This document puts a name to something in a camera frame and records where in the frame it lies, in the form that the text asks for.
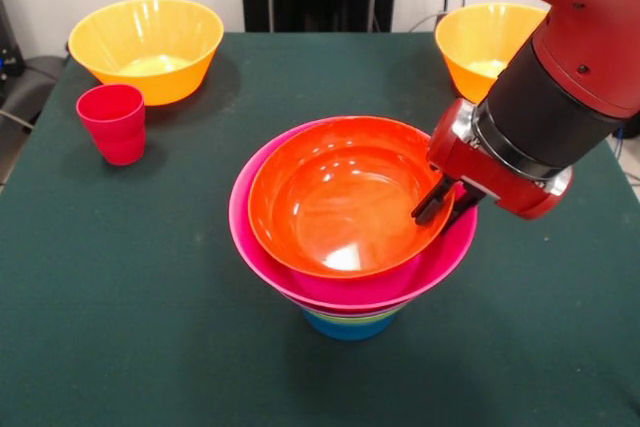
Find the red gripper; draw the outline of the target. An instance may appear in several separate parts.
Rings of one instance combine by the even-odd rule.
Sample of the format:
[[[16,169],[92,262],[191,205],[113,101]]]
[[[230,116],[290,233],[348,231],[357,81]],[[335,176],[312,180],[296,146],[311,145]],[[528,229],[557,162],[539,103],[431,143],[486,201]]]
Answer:
[[[573,169],[567,167],[548,179],[533,179],[508,166],[481,143],[476,128],[478,107],[457,99],[435,128],[428,160],[443,176],[411,212],[416,224],[427,224],[445,203],[454,181],[462,181],[445,233],[486,195],[502,209],[523,219],[535,219],[551,211],[568,192]]]

